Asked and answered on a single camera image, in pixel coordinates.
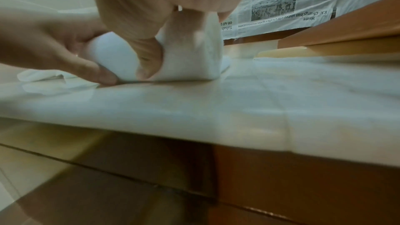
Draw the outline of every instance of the marble countertop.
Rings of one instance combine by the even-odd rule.
[[[400,65],[326,59],[235,58],[212,82],[103,88],[21,83],[3,66],[0,117],[400,166]]]

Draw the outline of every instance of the white tissue paper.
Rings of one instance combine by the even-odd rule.
[[[164,60],[158,73],[147,81],[213,80],[230,65],[223,57],[223,39],[217,13],[191,10],[175,12],[156,39],[163,45]],[[95,61],[115,73],[120,81],[137,82],[136,53],[115,33],[109,32],[89,42],[79,57]],[[21,81],[76,77],[59,70],[26,70]]]

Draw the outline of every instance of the floor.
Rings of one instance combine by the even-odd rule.
[[[0,119],[0,224],[397,224],[400,170]]]

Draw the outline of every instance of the white marble surface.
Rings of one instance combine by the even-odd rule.
[[[211,82],[103,88],[9,77],[0,117],[400,166],[400,64],[341,61],[234,59]]]

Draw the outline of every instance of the person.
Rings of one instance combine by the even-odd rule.
[[[100,17],[0,10],[0,62],[33,69],[58,69],[105,85],[117,77],[97,63],[76,57],[82,45],[107,31],[125,39],[137,53],[136,75],[145,80],[163,62],[155,35],[181,6],[217,12],[225,20],[241,0],[95,0]]]

